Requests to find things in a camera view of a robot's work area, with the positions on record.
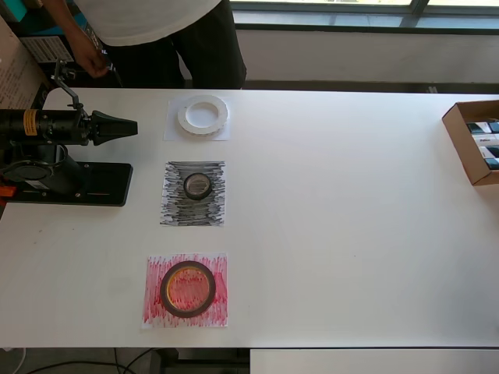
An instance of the black cable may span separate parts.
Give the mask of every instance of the black cable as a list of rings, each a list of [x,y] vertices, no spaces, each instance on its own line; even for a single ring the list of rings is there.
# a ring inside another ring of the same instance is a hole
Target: black cable
[[[133,360],[132,360],[132,361],[131,361],[131,362],[130,362],[127,366],[126,366],[125,371],[123,372],[123,374],[126,374],[126,372],[131,372],[131,373],[133,373],[133,372],[132,372],[132,370],[130,370],[130,369],[129,369],[129,367],[130,367],[130,366],[132,366],[132,365],[133,365],[133,363],[134,363],[135,361],[137,361],[137,360],[138,360],[139,358],[141,358],[142,356],[144,356],[144,355],[148,354],[148,353],[149,353],[149,352],[151,352],[153,349],[154,349],[154,348],[149,348],[149,349],[147,349],[146,351],[142,352],[142,353],[141,353],[140,355],[138,355],[137,357],[135,357],[135,358],[134,358],[134,359],[133,359]]]
[[[75,365],[75,364],[116,366],[116,368],[125,369],[125,371],[128,371],[131,374],[136,374],[135,372],[133,372],[129,368],[126,368],[123,365],[115,364],[115,363],[112,363],[112,362],[97,362],[97,361],[66,361],[66,362],[59,362],[58,364],[44,366],[43,368],[38,368],[38,369],[35,369],[35,370],[31,370],[30,372],[27,372],[26,374],[34,374],[35,372],[41,372],[42,370],[53,369],[53,368],[57,368],[59,366]]]
[[[116,348],[112,348],[112,349],[115,352],[116,371],[118,372],[118,374],[121,374],[121,372],[119,371],[119,367],[118,367],[118,352],[116,351]]]

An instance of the paper sheet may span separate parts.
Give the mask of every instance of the paper sheet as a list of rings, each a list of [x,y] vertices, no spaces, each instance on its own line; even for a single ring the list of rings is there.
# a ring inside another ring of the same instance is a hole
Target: paper sheet
[[[230,138],[230,125],[231,125],[231,109],[230,109],[230,99],[227,97],[219,97],[227,105],[228,118],[227,123],[224,128],[211,136],[195,136],[189,134],[184,130],[179,123],[178,113],[181,106],[189,100],[191,97],[198,95],[190,95],[183,97],[176,97],[168,102],[168,112],[166,114],[166,128],[165,134],[163,135],[163,140],[189,140],[194,142],[205,142],[207,140],[228,140]]]
[[[210,307],[193,318],[173,316],[161,304],[161,281],[167,271],[182,261],[197,261],[212,272],[216,292]],[[228,322],[227,294],[227,255],[215,254],[178,254],[171,256],[151,256],[147,261],[146,293],[143,300],[142,328],[153,327],[224,327]]]
[[[184,180],[193,173],[207,175],[211,194],[200,201],[189,199]],[[171,161],[166,163],[160,223],[166,226],[222,226],[225,220],[225,162]]]

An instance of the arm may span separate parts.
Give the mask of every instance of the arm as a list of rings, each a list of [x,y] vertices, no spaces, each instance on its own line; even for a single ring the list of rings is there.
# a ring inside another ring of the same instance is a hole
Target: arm
[[[104,56],[75,22],[65,0],[42,0],[42,2],[68,38],[76,62],[94,78],[104,76],[108,72]]]

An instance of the white table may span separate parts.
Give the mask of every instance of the white table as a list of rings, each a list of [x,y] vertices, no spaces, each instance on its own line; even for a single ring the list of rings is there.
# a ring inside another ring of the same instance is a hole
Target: white table
[[[131,163],[128,202],[7,206],[0,347],[499,345],[499,186],[469,184],[441,123],[497,97],[229,91],[231,140],[186,143],[162,134],[192,92],[77,93],[139,122],[69,150]],[[226,225],[161,227],[165,161],[198,160],[227,161]],[[227,328],[140,329],[147,257],[179,252],[228,253]]]
[[[497,374],[487,349],[253,349],[251,374]]]

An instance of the white tape roll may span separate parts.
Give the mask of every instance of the white tape roll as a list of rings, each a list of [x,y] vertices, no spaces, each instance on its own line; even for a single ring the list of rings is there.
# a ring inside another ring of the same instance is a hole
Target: white tape roll
[[[207,127],[197,126],[196,124],[189,122],[189,120],[187,119],[187,112],[192,106],[197,104],[211,104],[216,107],[218,110],[217,121]],[[209,136],[215,134],[216,132],[219,132],[224,128],[228,119],[228,109],[225,102],[216,96],[194,96],[187,100],[180,108],[178,117],[180,125],[187,132],[197,136]]]

